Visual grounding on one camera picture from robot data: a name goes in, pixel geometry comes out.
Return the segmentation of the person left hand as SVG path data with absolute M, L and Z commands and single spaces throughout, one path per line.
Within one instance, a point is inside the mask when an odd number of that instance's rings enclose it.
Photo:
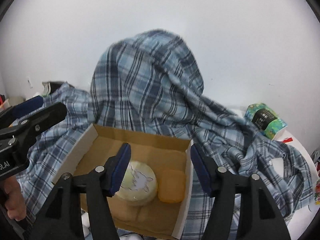
M 5 202 L 8 217 L 16 221 L 25 219 L 26 205 L 16 177 L 12 176 L 3 181 L 2 189 L 8 195 Z

